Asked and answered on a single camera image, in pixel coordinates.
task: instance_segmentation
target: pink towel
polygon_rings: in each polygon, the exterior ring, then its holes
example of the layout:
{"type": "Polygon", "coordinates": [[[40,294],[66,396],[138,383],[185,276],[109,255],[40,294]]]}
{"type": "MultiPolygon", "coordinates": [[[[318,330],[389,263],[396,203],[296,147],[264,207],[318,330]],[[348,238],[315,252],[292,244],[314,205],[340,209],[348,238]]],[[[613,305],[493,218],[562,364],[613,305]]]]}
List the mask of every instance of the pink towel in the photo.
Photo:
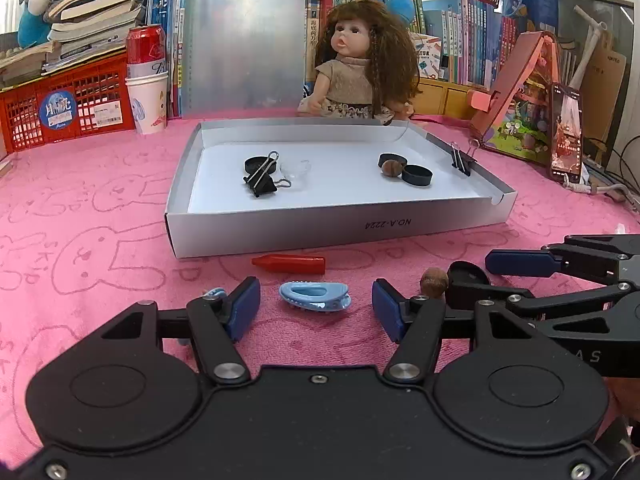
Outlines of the pink towel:
{"type": "MultiPolygon", "coordinates": [[[[324,278],[347,283],[353,304],[336,315],[293,309],[278,286],[300,277],[264,272],[248,254],[174,258],[162,213],[195,125],[171,121],[153,136],[122,132],[36,148],[17,154],[0,178],[0,460],[15,466],[40,447],[24,405],[33,374],[137,300],[181,308],[209,288],[231,290],[255,275],[262,304],[238,344],[252,374],[261,364],[382,366],[395,345],[372,312],[376,278],[410,296],[425,268],[461,259],[482,266],[493,248],[538,248],[566,234],[611,233],[619,223],[636,232],[632,215],[608,198],[571,193],[543,168],[478,150],[480,163],[518,190],[506,224],[305,251],[326,257],[324,278]]],[[[425,128],[466,150],[465,130],[425,128]]],[[[567,276],[494,280],[539,296],[592,286],[567,276]]],[[[189,348],[166,347],[193,361],[189,348]]],[[[440,366],[465,351],[466,342],[445,342],[440,366]]]]}

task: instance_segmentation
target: metal clip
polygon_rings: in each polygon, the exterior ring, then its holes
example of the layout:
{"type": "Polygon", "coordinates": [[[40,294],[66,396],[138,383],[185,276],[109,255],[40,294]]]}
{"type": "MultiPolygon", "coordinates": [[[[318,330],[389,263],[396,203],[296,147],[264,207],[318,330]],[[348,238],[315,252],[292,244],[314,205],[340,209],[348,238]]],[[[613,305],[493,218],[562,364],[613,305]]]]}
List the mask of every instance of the metal clip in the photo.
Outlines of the metal clip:
{"type": "Polygon", "coordinates": [[[468,162],[463,158],[463,153],[460,152],[458,145],[455,142],[452,142],[451,147],[453,149],[451,152],[451,158],[453,159],[452,166],[464,173],[466,176],[471,176],[471,170],[469,169],[468,162]]]}
{"type": "Polygon", "coordinates": [[[273,179],[269,176],[269,169],[273,164],[276,164],[276,161],[279,158],[280,154],[278,152],[269,152],[266,160],[263,162],[260,168],[255,170],[248,177],[245,176],[242,178],[256,198],[265,193],[273,193],[280,187],[291,187],[290,180],[281,178],[280,180],[274,182],[273,179]]]}

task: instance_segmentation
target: white paper cup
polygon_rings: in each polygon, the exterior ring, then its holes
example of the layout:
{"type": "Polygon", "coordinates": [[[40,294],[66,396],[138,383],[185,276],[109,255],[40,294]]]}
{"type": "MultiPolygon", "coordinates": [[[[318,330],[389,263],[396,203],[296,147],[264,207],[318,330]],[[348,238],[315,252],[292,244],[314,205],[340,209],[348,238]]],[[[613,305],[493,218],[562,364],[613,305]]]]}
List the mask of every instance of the white paper cup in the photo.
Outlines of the white paper cup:
{"type": "Polygon", "coordinates": [[[154,134],[166,128],[167,72],[126,78],[129,101],[139,134],[154,134]]]}

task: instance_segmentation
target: binder clip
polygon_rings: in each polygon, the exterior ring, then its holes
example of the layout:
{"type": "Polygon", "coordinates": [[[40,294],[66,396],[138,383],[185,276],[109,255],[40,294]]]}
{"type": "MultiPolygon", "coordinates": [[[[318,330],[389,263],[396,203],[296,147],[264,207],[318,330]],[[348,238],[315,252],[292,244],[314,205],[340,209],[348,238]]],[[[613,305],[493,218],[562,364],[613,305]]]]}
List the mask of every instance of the binder clip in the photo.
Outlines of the binder clip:
{"type": "Polygon", "coordinates": [[[475,161],[475,159],[473,158],[473,154],[476,152],[476,149],[478,147],[476,146],[471,154],[469,153],[471,151],[471,147],[469,147],[468,152],[462,153],[455,142],[451,143],[451,148],[451,158],[453,160],[452,166],[458,171],[464,173],[466,176],[471,176],[471,169],[469,168],[469,164],[475,161]]]}
{"type": "Polygon", "coordinates": [[[273,173],[272,167],[276,164],[280,155],[278,152],[269,152],[269,155],[265,158],[265,161],[260,165],[260,167],[255,170],[249,176],[245,176],[242,179],[247,184],[251,192],[254,194],[256,198],[266,193],[274,193],[278,190],[279,187],[291,187],[290,180],[286,178],[281,178],[276,182],[270,177],[270,173],[273,173]]]}

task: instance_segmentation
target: doll hair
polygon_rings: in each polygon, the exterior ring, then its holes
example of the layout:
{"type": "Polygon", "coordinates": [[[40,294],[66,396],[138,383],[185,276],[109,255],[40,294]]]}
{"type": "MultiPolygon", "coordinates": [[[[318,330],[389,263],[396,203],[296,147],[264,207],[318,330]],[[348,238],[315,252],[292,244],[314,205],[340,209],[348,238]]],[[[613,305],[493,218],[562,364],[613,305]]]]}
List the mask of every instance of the doll hair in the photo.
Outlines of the doll hair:
{"type": "Polygon", "coordinates": [[[373,113],[391,101],[405,103],[418,92],[418,60],[409,33],[386,6],[372,0],[354,0],[334,7],[327,16],[316,48],[316,66],[335,59],[331,47],[335,25],[360,19],[369,27],[367,80],[373,90],[373,113]]]}

